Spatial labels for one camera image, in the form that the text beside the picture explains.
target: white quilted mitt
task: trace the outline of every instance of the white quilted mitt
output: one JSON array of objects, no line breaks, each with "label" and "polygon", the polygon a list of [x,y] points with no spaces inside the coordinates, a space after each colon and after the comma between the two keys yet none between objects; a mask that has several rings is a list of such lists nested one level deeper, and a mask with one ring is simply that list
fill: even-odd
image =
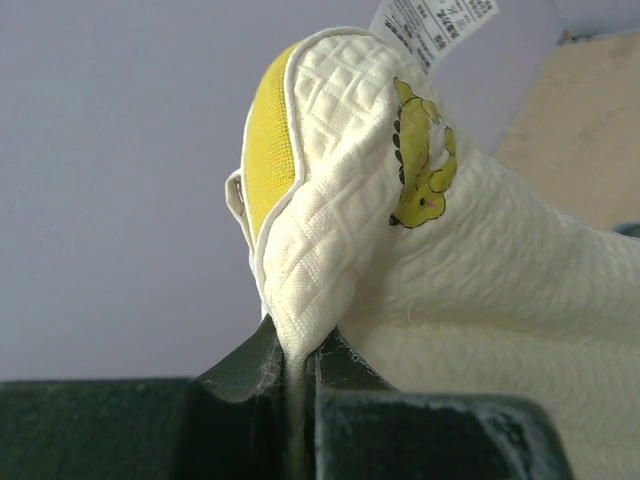
[{"label": "white quilted mitt", "polygon": [[640,242],[480,154],[383,41],[333,29],[284,52],[227,197],[291,398],[339,326],[397,388],[527,396],[577,478],[640,478]]}]

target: barcode label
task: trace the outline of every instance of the barcode label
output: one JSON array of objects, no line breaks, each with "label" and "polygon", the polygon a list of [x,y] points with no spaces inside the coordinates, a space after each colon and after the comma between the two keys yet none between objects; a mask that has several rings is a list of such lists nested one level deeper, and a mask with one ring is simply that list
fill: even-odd
[{"label": "barcode label", "polygon": [[429,72],[496,13],[496,0],[383,0],[369,29]]}]

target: beige board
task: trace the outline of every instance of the beige board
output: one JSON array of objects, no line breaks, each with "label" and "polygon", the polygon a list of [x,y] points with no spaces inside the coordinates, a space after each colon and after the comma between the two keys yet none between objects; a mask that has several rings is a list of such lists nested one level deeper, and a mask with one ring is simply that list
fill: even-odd
[{"label": "beige board", "polygon": [[640,221],[640,34],[558,47],[497,157],[594,226]]}]

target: cartoon character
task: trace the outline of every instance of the cartoon character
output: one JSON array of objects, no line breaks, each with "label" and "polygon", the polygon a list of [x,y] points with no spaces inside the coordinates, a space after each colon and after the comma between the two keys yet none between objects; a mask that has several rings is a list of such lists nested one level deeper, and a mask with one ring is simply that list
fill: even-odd
[{"label": "cartoon character", "polygon": [[433,102],[415,95],[409,85],[397,78],[393,84],[401,104],[394,123],[393,143],[403,188],[389,224],[415,228],[439,218],[445,211],[444,192],[451,186],[457,169],[456,143],[451,128],[443,125],[444,148],[449,157],[441,168],[431,170],[431,126],[440,125],[442,117]]}]

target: yellow fabric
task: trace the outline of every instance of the yellow fabric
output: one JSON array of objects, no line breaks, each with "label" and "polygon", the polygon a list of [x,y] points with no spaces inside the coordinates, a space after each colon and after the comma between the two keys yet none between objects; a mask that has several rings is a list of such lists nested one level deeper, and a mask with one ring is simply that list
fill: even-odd
[{"label": "yellow fabric", "polygon": [[262,78],[247,125],[244,168],[254,243],[266,216],[295,180],[284,73],[296,46],[285,50]]}]

